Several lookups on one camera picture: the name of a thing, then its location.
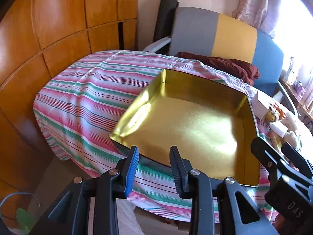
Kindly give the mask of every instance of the metal rivet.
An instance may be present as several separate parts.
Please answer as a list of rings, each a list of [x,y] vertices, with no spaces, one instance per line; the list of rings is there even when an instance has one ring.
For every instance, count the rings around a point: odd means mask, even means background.
[[[226,178],[226,183],[235,183],[235,180],[232,177]]]
[[[119,172],[118,169],[110,169],[110,170],[109,170],[109,174],[110,174],[110,175],[117,175],[118,172]]]
[[[197,169],[192,169],[192,170],[190,171],[190,174],[197,176],[197,175],[200,174],[200,171],[198,171]]]
[[[283,180],[284,180],[286,183],[289,183],[289,182],[290,182],[290,179],[289,179],[286,175],[283,175]]]
[[[83,181],[83,179],[81,177],[76,177],[74,178],[74,183],[81,183]]]

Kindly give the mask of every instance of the floor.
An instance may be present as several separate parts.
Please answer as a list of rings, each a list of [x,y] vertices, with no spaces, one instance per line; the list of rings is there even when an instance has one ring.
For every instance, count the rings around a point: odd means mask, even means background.
[[[75,165],[71,160],[61,161],[54,157],[50,165],[47,167],[42,176],[41,182],[38,185],[35,193],[41,203],[39,209],[38,203],[35,199],[30,202],[28,212],[39,219],[44,211],[50,206],[54,199],[62,192],[62,190],[75,177],[82,177],[84,179],[90,178],[83,170]],[[189,223],[182,222],[178,228],[177,224],[169,224],[169,220],[158,217],[154,214],[146,212],[145,210],[136,208],[135,216],[141,229],[145,235],[186,235],[188,234]]]

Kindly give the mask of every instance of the gray armrest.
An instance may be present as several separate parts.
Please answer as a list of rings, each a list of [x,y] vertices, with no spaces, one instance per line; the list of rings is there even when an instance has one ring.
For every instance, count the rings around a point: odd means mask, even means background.
[[[146,46],[145,49],[143,51],[147,51],[150,53],[155,53],[158,50],[160,50],[161,48],[163,48],[165,45],[167,45],[168,43],[171,42],[171,38],[170,37],[164,37],[152,44],[150,44],[149,46]]]
[[[290,111],[292,113],[294,113],[294,115],[298,118],[298,112],[297,112],[295,105],[293,104],[292,100],[290,99],[290,96],[288,95],[286,89],[282,86],[282,84],[279,81],[278,81],[278,88],[281,91],[281,93],[283,94],[283,96],[285,97],[287,103],[290,105],[290,107],[292,107],[292,110],[290,110]]]

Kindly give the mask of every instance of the striped tablecloth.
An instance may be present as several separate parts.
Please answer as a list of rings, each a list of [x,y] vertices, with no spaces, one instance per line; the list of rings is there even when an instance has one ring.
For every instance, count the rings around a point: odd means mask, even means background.
[[[162,69],[179,70],[229,85],[250,98],[256,89],[197,60],[136,51],[103,51],[86,56],[53,78],[36,96],[33,110],[52,151],[61,160],[72,159],[91,177],[114,168],[120,155],[109,133],[134,98]],[[261,137],[269,125],[256,120]],[[264,200],[269,189],[261,167],[259,187],[248,194],[269,220],[276,217]],[[128,198],[136,206],[162,217],[190,221],[191,200],[176,193],[171,174],[138,165]],[[214,207],[218,222],[217,204]]]

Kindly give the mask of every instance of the gold box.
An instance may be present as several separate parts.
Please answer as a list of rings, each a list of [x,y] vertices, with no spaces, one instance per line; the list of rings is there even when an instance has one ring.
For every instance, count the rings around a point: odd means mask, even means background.
[[[110,138],[170,166],[176,145],[182,158],[209,177],[234,177],[257,186],[260,164],[250,144],[258,136],[247,96],[224,84],[163,70],[120,118]]]

